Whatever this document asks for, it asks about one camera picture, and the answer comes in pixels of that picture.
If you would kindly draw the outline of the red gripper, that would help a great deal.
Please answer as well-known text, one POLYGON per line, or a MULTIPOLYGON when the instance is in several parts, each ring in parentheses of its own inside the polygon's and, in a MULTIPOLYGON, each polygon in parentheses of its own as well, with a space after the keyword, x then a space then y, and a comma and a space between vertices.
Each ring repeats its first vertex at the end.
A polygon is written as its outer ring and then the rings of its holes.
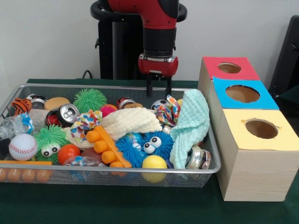
MULTIPOLYGON (((170 58, 167 62, 165 61, 152 61, 146 59, 138 59, 138 67, 142 74, 147 74, 147 96, 152 96, 152 75, 151 73, 161 75, 175 75, 178 69, 178 58, 170 58)), ((166 96, 171 95, 172 80, 166 78, 167 87, 165 89, 166 96)))

